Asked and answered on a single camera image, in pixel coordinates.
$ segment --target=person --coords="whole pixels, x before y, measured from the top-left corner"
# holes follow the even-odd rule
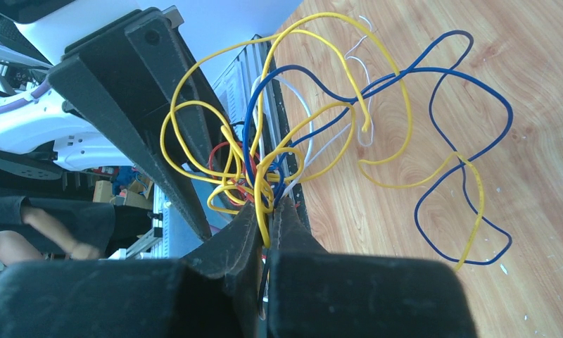
[[[43,253],[73,259],[109,256],[151,229],[147,210],[62,199],[0,197],[0,261],[44,259]]]

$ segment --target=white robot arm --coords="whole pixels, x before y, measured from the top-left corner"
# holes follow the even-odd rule
[[[64,103],[46,82],[14,96],[0,97],[0,150],[26,154],[54,142],[54,163],[66,170],[132,165],[90,123],[65,112]]]

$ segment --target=human hand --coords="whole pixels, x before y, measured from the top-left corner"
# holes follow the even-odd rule
[[[101,257],[101,252],[95,246],[78,242],[70,253],[70,257],[79,261],[85,259],[98,259]]]

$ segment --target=blue cable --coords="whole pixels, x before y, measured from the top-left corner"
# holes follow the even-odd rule
[[[446,37],[452,36],[452,35],[463,35],[465,37],[467,37],[469,39],[469,45],[466,49],[466,51],[460,56],[460,58],[458,59],[458,61],[449,69],[445,69],[445,68],[437,68],[437,67],[421,67],[421,68],[415,68],[416,65],[418,63],[420,63],[422,61],[422,59],[424,57],[426,57],[426,55],[439,43],[441,42],[443,39],[445,39]],[[448,143],[448,145],[451,147],[451,149],[453,151],[457,151],[457,149],[455,148],[455,146],[453,146],[453,144],[451,143],[451,141],[447,138],[447,136],[441,131],[441,129],[439,128],[439,126],[436,124],[436,121],[434,120],[434,116],[433,116],[433,112],[432,112],[432,104],[434,102],[434,98],[436,95],[436,92],[439,88],[439,86],[441,85],[443,79],[445,79],[445,77],[447,75],[454,75],[456,77],[460,77],[463,78],[465,80],[468,80],[470,82],[473,82],[474,84],[476,84],[477,86],[479,86],[482,89],[485,89],[489,94],[493,95],[495,98],[497,98],[506,108],[507,110],[507,124],[506,127],[504,128],[503,132],[499,135],[499,137],[497,137],[497,139],[495,139],[493,142],[491,142],[491,144],[489,144],[487,147],[485,147],[484,149],[482,149],[480,152],[478,152],[477,154],[473,155],[471,158],[469,158],[469,161],[473,161],[474,159],[484,155],[487,151],[491,150],[498,142],[500,142],[503,137],[505,137],[505,135],[509,132],[511,126],[512,126],[512,122],[513,122],[513,110],[511,105],[509,104],[509,102],[503,97],[501,96],[499,93],[497,93],[494,89],[490,88],[489,86],[487,86],[486,84],[482,83],[481,81],[477,80],[476,78],[461,73],[461,72],[457,72],[456,70],[454,70],[455,67],[457,67],[462,60],[466,57],[466,55],[469,53],[470,49],[472,48],[472,44],[474,43],[473,37],[471,34],[469,34],[468,32],[462,31],[462,30],[454,30],[452,32],[447,32],[443,35],[441,35],[438,39],[436,39],[435,41],[433,41],[426,49],[425,51],[419,56],[419,58],[417,58],[408,68],[406,68],[405,70],[401,71],[400,74],[398,76],[396,76],[395,74],[390,74],[390,75],[386,75],[374,82],[372,82],[371,84],[369,84],[367,87],[365,87],[362,91],[362,95],[365,99],[371,97],[372,95],[375,95],[377,93],[379,93],[380,91],[384,90],[385,88],[393,85],[394,83],[396,83],[397,81],[399,81],[401,78],[403,78],[404,76],[406,76],[409,73],[423,73],[423,72],[435,72],[435,73],[443,73],[443,75],[441,76],[440,80],[438,81],[437,85],[435,86],[434,90],[433,90],[433,94],[431,96],[431,100],[429,102],[429,115],[431,117],[431,121],[434,125],[434,127],[437,129],[437,131],[439,132],[439,134],[442,136],[442,138]],[[248,109],[247,109],[247,114],[246,114],[246,119],[245,121],[250,120],[251,118],[251,112],[254,109],[254,106],[256,104],[256,100],[258,98],[259,93],[262,91],[262,89],[267,85],[267,83],[269,81],[271,81],[273,79],[273,77],[275,77],[276,75],[283,73],[287,70],[299,70],[303,73],[305,73],[306,75],[308,75],[309,77],[311,77],[313,79],[313,81],[315,81],[315,84],[317,84],[319,87],[321,87],[321,89],[328,94],[329,96],[333,97],[334,99],[338,100],[338,101],[342,101],[342,102],[348,102],[350,104],[354,104],[355,102],[358,102],[358,100],[356,98],[351,98],[351,99],[347,99],[344,98],[342,96],[336,95],[335,93],[331,92],[329,89],[327,89],[319,79],[316,78],[316,76],[314,74],[312,74],[309,70],[307,70],[304,67],[301,67],[299,65],[287,65],[287,66],[283,66],[280,68],[277,68],[276,70],[274,70],[273,72],[271,72],[257,87],[257,90],[255,91],[255,93],[253,94],[253,96],[251,97],[251,101],[249,102],[248,105]],[[391,80],[377,88],[375,88],[374,90],[372,90],[371,92],[369,92],[369,90],[371,90],[371,88],[382,84],[383,82],[387,81],[387,80]],[[291,143],[290,146],[295,146],[307,139],[309,139],[310,137],[314,137],[316,134],[319,134],[320,132],[326,130],[327,128],[331,127],[333,124],[337,123],[345,114],[347,114],[348,109],[345,109],[342,113],[340,113],[336,118],[334,118],[332,121],[330,121],[329,123],[327,123],[326,125],[324,125],[323,127],[319,128],[318,130],[315,130],[314,132],[307,134],[304,137],[301,137],[300,139],[296,140],[295,142]],[[248,128],[246,127],[247,123],[245,123],[245,128],[244,128],[244,139],[248,139]],[[244,142],[244,156],[248,156],[248,142]],[[280,156],[279,162],[277,163],[277,167],[279,167],[279,163],[281,163],[284,158],[285,158],[286,154],[282,154]],[[466,190],[466,176],[465,176],[465,169],[464,169],[465,164],[460,161],[459,165],[456,165],[454,168],[450,169],[446,174],[444,174],[443,176],[441,176],[437,182],[421,197],[421,199],[418,201],[416,207],[415,207],[415,223],[417,226],[417,229],[419,230],[419,232],[421,233],[421,235],[423,236],[423,238],[426,240],[426,242],[431,246],[431,248],[437,252],[437,254],[439,254],[440,256],[442,256],[443,258],[452,261],[452,262],[458,262],[458,260],[456,258],[451,258],[449,256],[446,256],[443,252],[441,252],[433,243],[432,241],[426,236],[426,233],[422,230],[422,228],[420,227],[419,221],[418,221],[418,211],[419,211],[419,207],[422,204],[422,202],[425,200],[426,197],[428,197],[428,195],[430,193],[432,193],[433,190],[435,190],[435,188],[437,188],[437,186],[444,181],[445,178],[447,178],[449,175],[451,175],[452,173],[454,173],[456,170],[461,169],[462,170],[462,174],[463,174],[463,182],[462,182],[462,190],[464,192],[464,196],[467,200],[467,203],[469,204],[469,206],[471,207],[471,209],[478,214],[478,211],[475,209],[474,205],[472,204],[472,202],[470,201],[469,197],[468,197],[468,193]],[[248,177],[249,179],[254,180],[254,175],[252,173],[252,171],[250,169],[247,168],[247,172],[248,172]],[[512,237],[510,236],[510,234],[508,234],[506,231],[500,229],[499,227],[497,227],[496,225],[494,225],[491,221],[489,221],[486,218],[483,218],[483,220],[485,220],[491,227],[493,227],[494,229],[496,229],[497,231],[503,233],[505,236],[507,236],[508,238],[508,243],[505,246],[505,248],[500,251],[500,253],[498,253],[495,258],[486,261],[486,262],[478,262],[478,261],[468,261],[466,260],[465,263],[468,264],[475,264],[475,265],[489,265],[491,263],[494,263],[495,261],[497,261],[512,245]]]

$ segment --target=wood grain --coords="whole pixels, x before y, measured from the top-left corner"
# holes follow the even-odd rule
[[[563,0],[510,1],[381,1],[305,0],[284,27],[320,11],[358,18],[364,15],[387,45],[400,69],[406,68],[440,34],[470,31],[475,45],[459,70],[479,78],[506,97],[514,108],[510,133],[494,150],[475,161],[486,190],[486,217],[514,238],[512,248],[496,264],[465,265],[458,276],[481,337],[563,337]],[[304,24],[342,51],[361,34],[339,20]],[[466,47],[461,37],[444,41],[422,65],[451,66]],[[387,61],[365,40],[354,55],[367,64],[372,78],[391,72]],[[338,58],[320,42],[292,35],[281,43],[277,65],[309,67],[329,88],[353,96]],[[362,68],[349,62],[361,87]],[[286,73],[312,109],[332,101],[307,77]],[[405,184],[432,173],[450,153],[433,129],[427,105],[439,75],[406,77],[414,112],[412,143],[397,161],[368,172],[382,182]],[[305,118],[302,106],[284,91],[286,110],[295,125]],[[315,237],[330,251],[440,260],[416,230],[413,210],[429,188],[383,189],[358,171],[359,158],[382,159],[395,153],[405,138],[403,98],[397,86],[373,103],[377,127],[374,145],[356,141],[339,164],[318,180],[303,185]],[[489,144],[505,126],[506,112],[497,100],[473,84],[448,78],[434,106],[438,124],[465,156]],[[317,126],[337,114],[325,113]],[[315,141],[319,149],[347,119]],[[346,140],[338,140],[309,173],[324,168]],[[474,203],[477,190],[469,176]],[[422,227],[450,256],[459,257],[474,224],[462,195],[461,174],[448,178],[423,204]],[[507,239],[483,224],[470,258],[486,260]],[[500,264],[507,270],[503,272]]]

